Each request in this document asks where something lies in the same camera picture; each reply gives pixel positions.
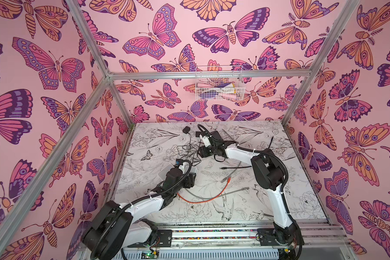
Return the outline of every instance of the white wire basket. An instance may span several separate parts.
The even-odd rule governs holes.
[[[241,70],[218,71],[217,66],[197,66],[195,72],[195,100],[231,100],[239,101],[244,98],[245,86]],[[217,77],[208,77],[203,71],[215,71]]]

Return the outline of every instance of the red cable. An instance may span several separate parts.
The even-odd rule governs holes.
[[[221,195],[224,190],[227,188],[228,184],[229,184],[229,181],[231,180],[231,178],[228,178],[227,179],[227,184],[225,185],[224,189],[219,193],[219,195]],[[215,197],[213,198],[210,198],[209,200],[204,200],[204,201],[198,201],[198,202],[192,202],[192,201],[189,201],[189,200],[186,200],[184,199],[179,193],[177,193],[177,195],[184,201],[188,202],[188,203],[191,203],[191,204],[199,204],[199,203],[204,203],[204,202],[208,202],[208,201],[212,201],[213,199],[216,199],[219,195],[216,195]]]

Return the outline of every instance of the red wire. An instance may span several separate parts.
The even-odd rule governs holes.
[[[228,184],[229,184],[229,181],[231,180],[231,178],[228,178],[227,179],[227,184],[225,185],[224,189],[219,193],[219,195],[221,195],[224,190],[227,188]],[[219,195],[216,195],[215,197],[213,198],[210,198],[209,200],[204,200],[204,201],[198,201],[198,202],[192,202],[192,201],[189,201],[189,200],[186,200],[184,199],[179,193],[177,193],[177,195],[184,201],[188,202],[188,203],[191,203],[191,204],[199,204],[199,203],[205,203],[205,202],[208,202],[208,201],[212,201],[213,199],[216,199]]]

